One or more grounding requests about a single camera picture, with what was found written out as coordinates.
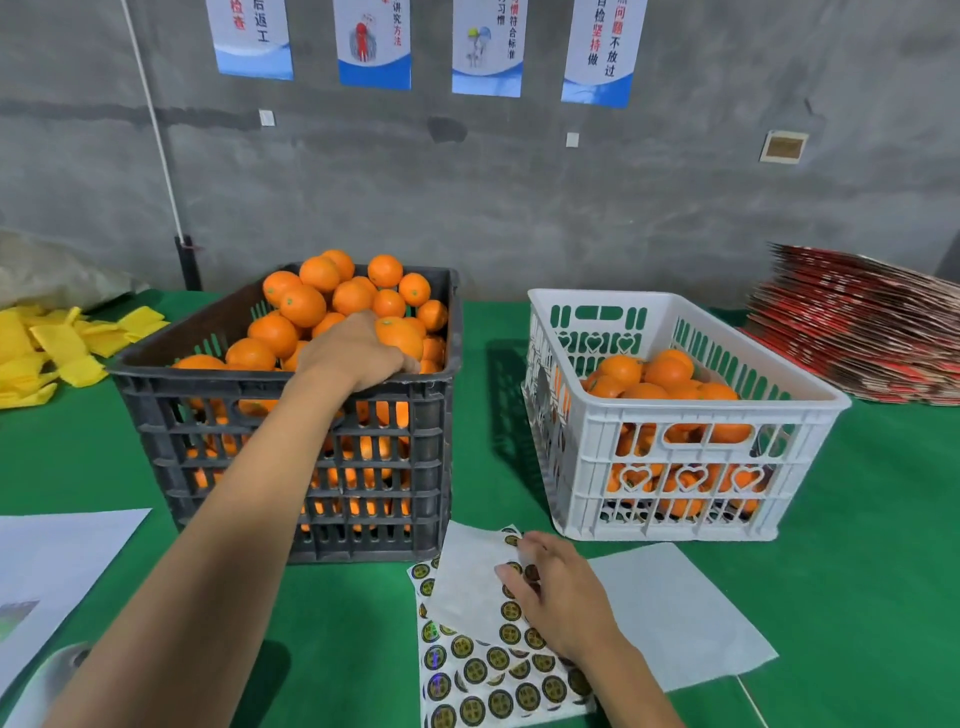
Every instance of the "yellow foam netting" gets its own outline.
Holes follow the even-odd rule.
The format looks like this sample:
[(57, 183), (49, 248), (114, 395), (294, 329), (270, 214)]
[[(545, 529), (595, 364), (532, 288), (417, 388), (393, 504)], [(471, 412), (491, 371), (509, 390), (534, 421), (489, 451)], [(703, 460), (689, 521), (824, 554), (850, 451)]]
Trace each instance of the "yellow foam netting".
[(148, 306), (115, 324), (88, 321), (79, 308), (19, 305), (0, 311), (0, 409), (46, 404), (57, 391), (56, 379), (74, 387), (96, 384), (107, 370), (92, 354), (113, 356), (166, 325)]

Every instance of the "green tablecloth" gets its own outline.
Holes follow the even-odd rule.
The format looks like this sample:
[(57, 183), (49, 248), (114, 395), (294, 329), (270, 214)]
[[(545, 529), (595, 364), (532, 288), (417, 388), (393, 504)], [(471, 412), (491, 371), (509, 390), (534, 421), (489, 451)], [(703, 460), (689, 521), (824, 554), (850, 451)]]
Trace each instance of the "green tablecloth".
[[(114, 313), (146, 303), (176, 319), (211, 298), (148, 292)], [(518, 391), (529, 307), (468, 303), (465, 314), (453, 517), (483, 528), (549, 529)], [(960, 557), (957, 431), (960, 410), (857, 402), (777, 541), (681, 546), (780, 653), (744, 678), (772, 728), (960, 724), (951, 677), (960, 665), (960, 583), (951, 575)], [(109, 381), (62, 385), (46, 406), (0, 412), (0, 451), (0, 514), (154, 509), (0, 703), (2, 719), (40, 659), (104, 632), (176, 530)], [(631, 546), (581, 551), (592, 557)], [(404, 565), (292, 567), (234, 724), (416, 726), (416, 660)], [(672, 697), (691, 728), (758, 725), (732, 678)]]

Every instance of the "poster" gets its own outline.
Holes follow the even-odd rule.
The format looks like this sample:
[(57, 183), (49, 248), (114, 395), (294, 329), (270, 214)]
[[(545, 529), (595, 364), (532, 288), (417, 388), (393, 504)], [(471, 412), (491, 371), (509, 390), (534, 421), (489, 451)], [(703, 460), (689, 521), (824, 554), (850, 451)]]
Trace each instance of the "poster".
[(574, 0), (561, 101), (625, 109), (647, 0)]
[(410, 0), (333, 0), (340, 83), (410, 89)]
[(527, 0), (453, 0), (453, 92), (518, 98)]
[(294, 80), (283, 0), (206, 0), (206, 13), (221, 73)]

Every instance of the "black plastic crate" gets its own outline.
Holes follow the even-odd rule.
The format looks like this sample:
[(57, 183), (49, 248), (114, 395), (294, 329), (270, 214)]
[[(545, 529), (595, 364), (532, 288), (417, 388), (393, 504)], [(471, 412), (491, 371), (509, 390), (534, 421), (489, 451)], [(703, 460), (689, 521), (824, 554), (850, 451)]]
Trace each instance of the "black plastic crate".
[[(366, 275), (365, 265), (356, 268), (356, 275)], [(453, 378), (463, 357), (463, 309), (456, 271), (405, 271), (424, 275), (433, 298), (449, 309), (446, 364), (436, 374), (393, 376), (344, 404), (318, 455), (291, 564), (419, 561), (440, 552), (450, 519)], [(246, 336), (250, 323), (272, 310), (264, 278), (127, 347), (108, 366), (179, 529), (262, 424), (259, 405), (250, 400), (279, 399), (292, 373), (170, 365), (194, 353), (222, 358)], [(382, 424), (378, 414), (389, 422)]]

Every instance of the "blue wave design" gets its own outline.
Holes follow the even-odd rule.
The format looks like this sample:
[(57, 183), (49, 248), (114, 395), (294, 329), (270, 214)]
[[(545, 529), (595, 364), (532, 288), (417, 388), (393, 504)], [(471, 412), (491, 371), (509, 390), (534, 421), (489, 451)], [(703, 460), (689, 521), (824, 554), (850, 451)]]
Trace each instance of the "blue wave design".
[(337, 61), (340, 65), (340, 83), (359, 85), (367, 88), (392, 88), (397, 91), (409, 91), (411, 86), (411, 56), (396, 59), (385, 65), (357, 65), (346, 61)]
[(246, 76), (252, 79), (294, 80), (294, 59), (290, 44), (262, 56), (235, 56), (214, 48), (217, 69), (227, 76)]
[(507, 96), (520, 97), (523, 81), (523, 61), (498, 73), (474, 76), (454, 69), (452, 90), (470, 96)]
[(564, 91), (560, 100), (569, 104), (593, 104), (598, 107), (625, 109), (630, 104), (630, 86), (633, 82), (632, 73), (608, 84), (598, 85), (578, 84), (564, 79)]

